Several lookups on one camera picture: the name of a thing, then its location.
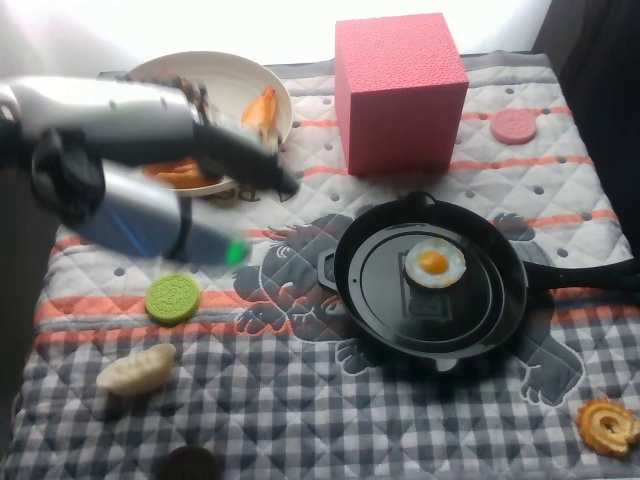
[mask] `quilted mat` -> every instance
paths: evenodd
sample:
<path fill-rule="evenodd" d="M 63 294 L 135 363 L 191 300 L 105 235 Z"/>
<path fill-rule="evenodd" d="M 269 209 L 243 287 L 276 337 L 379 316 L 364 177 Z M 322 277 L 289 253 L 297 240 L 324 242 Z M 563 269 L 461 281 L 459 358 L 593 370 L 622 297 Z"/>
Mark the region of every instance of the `quilted mat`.
<path fill-rule="evenodd" d="M 640 410 L 640 310 L 615 292 L 563 289 L 530 302 L 504 348 L 446 375 L 362 336 L 317 284 L 316 259 L 353 218 L 422 188 L 490 219 L 522 258 L 562 267 L 630 258 L 544 56 L 465 59 L 470 86 L 450 173 L 382 181 L 346 174 L 331 62 L 279 66 L 293 97 L 282 148 L 294 197 L 237 188 L 211 201 L 253 242 L 233 274 L 126 258 L 61 230 L 36 311 L 5 479 L 149 479 L 171 450 L 201 445 L 226 479 L 638 478 L 585 447 L 578 406 L 608 396 Z M 505 146 L 489 120 L 537 116 Z M 189 323 L 149 322 L 143 295 L 168 271 L 203 289 Z M 120 399 L 96 388 L 116 358 L 177 348 L 166 388 Z"/>

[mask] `red block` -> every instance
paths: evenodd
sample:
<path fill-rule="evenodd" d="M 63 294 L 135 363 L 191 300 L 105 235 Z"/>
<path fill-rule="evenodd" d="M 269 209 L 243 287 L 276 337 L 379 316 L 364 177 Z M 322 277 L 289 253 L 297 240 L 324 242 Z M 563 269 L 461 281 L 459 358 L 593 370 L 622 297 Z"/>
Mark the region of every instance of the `red block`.
<path fill-rule="evenodd" d="M 448 169 L 469 79 L 442 14 L 338 22 L 335 65 L 350 174 Z"/>

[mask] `box top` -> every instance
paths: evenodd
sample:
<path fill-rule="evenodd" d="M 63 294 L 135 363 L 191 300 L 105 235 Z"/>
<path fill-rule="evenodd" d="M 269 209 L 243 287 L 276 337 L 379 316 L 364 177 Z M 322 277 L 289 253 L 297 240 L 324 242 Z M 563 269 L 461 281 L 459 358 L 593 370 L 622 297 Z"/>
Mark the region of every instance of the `box top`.
<path fill-rule="evenodd" d="M 441 13 L 336 23 L 352 93 L 467 83 Z"/>

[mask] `white background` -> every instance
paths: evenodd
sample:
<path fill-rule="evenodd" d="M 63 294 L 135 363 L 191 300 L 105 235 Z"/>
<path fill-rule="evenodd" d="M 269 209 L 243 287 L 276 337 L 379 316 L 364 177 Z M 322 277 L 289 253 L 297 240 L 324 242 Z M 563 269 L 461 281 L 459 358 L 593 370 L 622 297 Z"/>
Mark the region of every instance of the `white background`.
<path fill-rule="evenodd" d="M 529 50 L 551 0 L 0 0 L 0 75 L 93 76 L 185 50 L 333 57 L 336 20 L 443 12 L 461 53 Z"/>

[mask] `pink round cookie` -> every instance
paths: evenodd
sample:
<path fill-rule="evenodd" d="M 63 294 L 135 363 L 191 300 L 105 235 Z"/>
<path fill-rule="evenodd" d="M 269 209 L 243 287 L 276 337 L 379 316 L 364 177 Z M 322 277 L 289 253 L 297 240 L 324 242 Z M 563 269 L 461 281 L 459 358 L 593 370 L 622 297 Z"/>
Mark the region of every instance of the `pink round cookie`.
<path fill-rule="evenodd" d="M 536 136 L 536 117 L 527 110 L 500 110 L 491 119 L 491 134 L 507 145 L 521 145 Z"/>

